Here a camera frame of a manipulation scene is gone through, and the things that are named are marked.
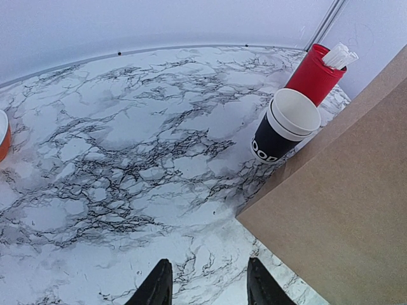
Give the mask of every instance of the black paper cup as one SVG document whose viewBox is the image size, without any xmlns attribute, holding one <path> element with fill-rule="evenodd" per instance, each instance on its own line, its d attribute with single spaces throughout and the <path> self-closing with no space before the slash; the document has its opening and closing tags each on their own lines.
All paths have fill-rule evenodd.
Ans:
<svg viewBox="0 0 407 305">
<path fill-rule="evenodd" d="M 258 161 L 273 164 L 320 125 L 319 111 L 309 98 L 292 89 L 280 89 L 254 134 L 251 151 Z"/>
</svg>

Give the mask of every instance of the wrapped straw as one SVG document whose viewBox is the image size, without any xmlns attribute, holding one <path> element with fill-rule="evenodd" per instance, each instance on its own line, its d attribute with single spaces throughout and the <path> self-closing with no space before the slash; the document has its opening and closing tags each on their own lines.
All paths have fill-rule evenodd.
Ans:
<svg viewBox="0 0 407 305">
<path fill-rule="evenodd" d="M 342 43 L 338 43 L 322 58 L 326 66 L 338 70 L 342 70 L 345 66 L 357 59 L 359 59 L 357 54 L 350 52 L 348 47 Z"/>
</svg>

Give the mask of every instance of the marble countertop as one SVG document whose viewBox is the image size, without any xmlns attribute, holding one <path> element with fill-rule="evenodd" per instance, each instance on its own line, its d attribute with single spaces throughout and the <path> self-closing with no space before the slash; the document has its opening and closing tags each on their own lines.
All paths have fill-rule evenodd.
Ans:
<svg viewBox="0 0 407 305">
<path fill-rule="evenodd" d="M 298 304 L 326 304 L 235 220 L 276 167 L 255 162 L 250 140 L 303 56 L 158 50 L 0 89 L 13 131 L 0 163 L 0 303 L 124 304 L 168 258 L 174 305 L 247 304 L 258 256 Z M 322 125 L 348 103 L 335 87 Z"/>
</svg>

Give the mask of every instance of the orange bowl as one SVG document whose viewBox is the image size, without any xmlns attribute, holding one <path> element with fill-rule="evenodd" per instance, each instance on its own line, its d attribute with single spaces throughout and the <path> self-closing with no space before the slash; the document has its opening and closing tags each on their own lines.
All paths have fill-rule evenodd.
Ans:
<svg viewBox="0 0 407 305">
<path fill-rule="evenodd" d="M 7 114 L 0 110 L 0 161 L 6 156 L 11 143 L 11 128 Z"/>
</svg>

